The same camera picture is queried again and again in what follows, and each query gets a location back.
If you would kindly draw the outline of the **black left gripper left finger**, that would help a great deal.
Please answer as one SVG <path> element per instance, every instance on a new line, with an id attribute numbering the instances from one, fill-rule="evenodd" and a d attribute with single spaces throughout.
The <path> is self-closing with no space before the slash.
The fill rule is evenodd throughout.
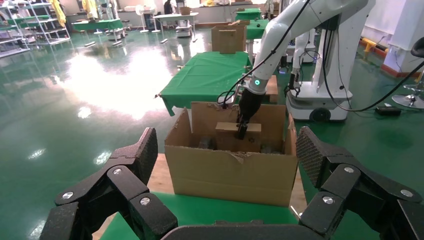
<path id="1" fill-rule="evenodd" d="M 104 166 L 60 192 L 40 234 L 42 240 L 90 240 L 112 214 L 122 215 L 140 240 L 160 240 L 177 217 L 148 188 L 158 157 L 156 130 L 117 148 Z"/>

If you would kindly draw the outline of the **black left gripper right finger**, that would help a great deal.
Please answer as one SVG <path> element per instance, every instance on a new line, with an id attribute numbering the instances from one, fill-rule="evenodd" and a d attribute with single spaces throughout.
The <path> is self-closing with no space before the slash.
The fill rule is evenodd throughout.
<path id="1" fill-rule="evenodd" d="M 299 130 L 296 156 L 317 189 L 300 225 L 328 240 L 351 211 L 382 240 L 423 239 L 423 198 L 412 188 L 366 168 L 348 150 L 321 141 L 307 126 Z"/>

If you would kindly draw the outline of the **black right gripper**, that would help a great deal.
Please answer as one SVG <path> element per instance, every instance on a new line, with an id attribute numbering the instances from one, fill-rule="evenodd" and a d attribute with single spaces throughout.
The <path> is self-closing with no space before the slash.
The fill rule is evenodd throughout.
<path id="1" fill-rule="evenodd" d="M 244 89 L 239 99 L 239 114 L 237 117 L 237 133 L 236 138 L 243 140 L 245 138 L 248 124 L 252 116 L 259 110 L 265 94 L 255 94 Z"/>

